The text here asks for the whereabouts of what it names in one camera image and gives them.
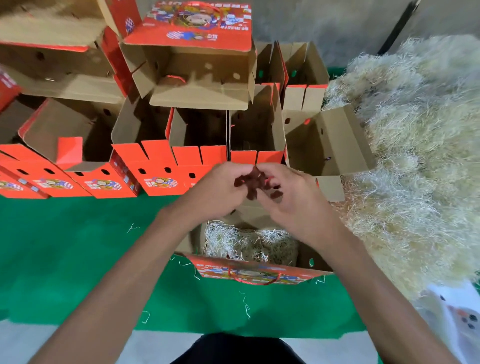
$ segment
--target gray wall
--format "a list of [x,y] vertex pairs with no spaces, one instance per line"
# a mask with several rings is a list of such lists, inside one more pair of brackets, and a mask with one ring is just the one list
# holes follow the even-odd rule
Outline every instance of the gray wall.
[[[327,66],[344,67],[362,52],[374,54],[409,0],[250,0],[255,39],[315,41]],[[145,14],[153,0],[137,0]],[[423,0],[400,34],[475,33],[480,0]]]

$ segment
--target brown crumpled object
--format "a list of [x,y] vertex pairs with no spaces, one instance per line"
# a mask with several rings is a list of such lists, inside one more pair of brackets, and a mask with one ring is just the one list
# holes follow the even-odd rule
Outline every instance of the brown crumpled object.
[[[269,178],[264,172],[259,170],[257,166],[253,166],[253,169],[249,174],[236,178],[235,182],[233,183],[235,187],[240,187],[243,184],[246,184],[248,187],[247,198],[251,201],[257,198],[257,188],[260,188],[264,191],[272,189]],[[274,191],[270,195],[270,198],[274,199],[282,195],[283,192]]]

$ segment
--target human hand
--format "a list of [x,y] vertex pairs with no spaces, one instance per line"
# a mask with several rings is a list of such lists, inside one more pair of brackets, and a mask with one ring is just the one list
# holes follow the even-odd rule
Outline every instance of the human hand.
[[280,185],[283,192],[278,203],[257,189],[258,201],[272,220],[296,239],[320,249],[322,242],[332,240],[332,232],[346,229],[311,175],[278,163],[261,163],[257,168],[271,177],[272,186]]
[[235,187],[234,181],[252,169],[251,164],[217,164],[175,203],[182,205],[183,210],[193,216],[195,225],[221,218],[241,205],[247,197],[247,186]]

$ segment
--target green table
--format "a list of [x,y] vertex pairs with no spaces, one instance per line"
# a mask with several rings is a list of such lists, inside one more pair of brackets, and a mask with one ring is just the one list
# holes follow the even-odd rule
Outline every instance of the green table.
[[[60,324],[175,198],[0,198],[0,315]],[[339,338],[365,329],[335,276],[258,287],[198,280],[192,265],[179,263],[188,260],[174,256],[168,263],[136,329],[291,338]]]

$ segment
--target person's right hand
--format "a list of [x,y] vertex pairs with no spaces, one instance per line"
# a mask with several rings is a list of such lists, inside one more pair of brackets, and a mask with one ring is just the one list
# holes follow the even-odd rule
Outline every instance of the person's right hand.
[[333,232],[346,229],[311,175],[279,163],[260,163],[257,168],[271,177],[271,186],[280,185],[283,192],[281,202],[277,203],[257,189],[258,202],[273,221],[296,239],[320,249],[331,240]]

